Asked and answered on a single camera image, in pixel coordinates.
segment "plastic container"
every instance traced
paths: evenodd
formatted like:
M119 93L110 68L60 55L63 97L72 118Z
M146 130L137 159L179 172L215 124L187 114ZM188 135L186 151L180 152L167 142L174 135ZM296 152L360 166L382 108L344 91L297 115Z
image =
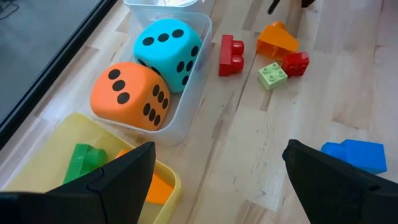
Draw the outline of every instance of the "plastic container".
M48 138L43 148L25 164L20 164L22 167L16 169L20 172L12 175L5 191L47 192L62 185L76 143L103 148L109 160L115 158L121 149L134 149L91 119L78 113L71 114ZM181 194L180 177L171 168L156 161L154 172L174 189L163 206L149 202L144 204L140 224L166 224Z
M205 86L210 67L211 20L204 14L192 12L170 13L167 11L143 10L141 15L141 20L144 21L143 23L137 22L136 17L131 17L131 26L133 27L131 29L131 38L119 61L135 62L132 56L133 43L138 35L153 22L170 17L184 21L197 32L203 42L184 91L182 94L172 94L169 112L162 126L157 131L148 131L127 124L99 118L90 108L89 97L87 99L87 104L83 107L81 112L98 121L118 128L127 136L139 135L159 144L174 146L182 142L185 135L188 133L193 115L200 101L201 92Z
M142 9L155 9L181 12L199 12L210 15L215 0L124 0L128 8L135 13Z

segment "blue lego brick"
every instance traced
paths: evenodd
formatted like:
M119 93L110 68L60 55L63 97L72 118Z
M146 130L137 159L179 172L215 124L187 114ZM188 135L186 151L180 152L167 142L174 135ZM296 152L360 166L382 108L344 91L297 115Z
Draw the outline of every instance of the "blue lego brick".
M384 146L380 143L347 139L341 143L346 149L350 164L372 174L387 171Z
M347 162L346 149L339 143L326 142L322 146L321 152L328 154L329 156L333 156L336 159Z
M387 171L384 146L380 143L350 139L340 144L327 142L322 146L321 152L372 174Z

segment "yellow plastic bin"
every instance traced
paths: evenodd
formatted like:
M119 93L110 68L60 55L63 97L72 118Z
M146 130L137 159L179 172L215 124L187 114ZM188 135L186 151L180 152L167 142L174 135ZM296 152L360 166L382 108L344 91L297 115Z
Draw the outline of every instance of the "yellow plastic bin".
M14 177L5 191L47 192L62 185L76 143L90 144L106 151L113 160L121 149L134 149L82 114L74 113L49 137ZM156 161L155 174L174 189L164 205L145 202L140 224L166 224L181 194L180 177L165 164Z

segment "black plastic piece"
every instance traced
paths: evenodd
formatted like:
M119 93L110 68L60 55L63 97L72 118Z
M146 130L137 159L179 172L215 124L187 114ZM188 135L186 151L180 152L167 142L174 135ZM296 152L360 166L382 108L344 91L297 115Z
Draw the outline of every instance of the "black plastic piece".
M269 15L271 15L274 12L276 6L279 4L279 1L280 0L274 0L271 3L271 5L269 6L269 9L268 9L268 14ZM302 0L301 1L301 7L309 7L313 2L315 2L315 0Z
M102 0L80 24L72 36L49 62L38 76L32 87L12 109L8 116L0 121L0 150L8 142L25 118L44 96L52 83L58 78L70 60L79 51L87 38L95 30L102 19L107 15L117 0Z
M137 223L155 157L155 144L147 142L47 193L0 193L0 223Z
M291 139L282 155L308 219L317 223L398 223L398 184Z
M301 0L301 7L309 7L315 0Z

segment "gray carpet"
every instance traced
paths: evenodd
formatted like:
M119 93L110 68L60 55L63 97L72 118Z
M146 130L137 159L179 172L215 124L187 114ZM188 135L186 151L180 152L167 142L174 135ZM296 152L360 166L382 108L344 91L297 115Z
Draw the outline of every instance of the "gray carpet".
M0 122L100 0L16 0L0 20ZM0 0L0 6L8 2ZM14 6L0 13L4 17Z

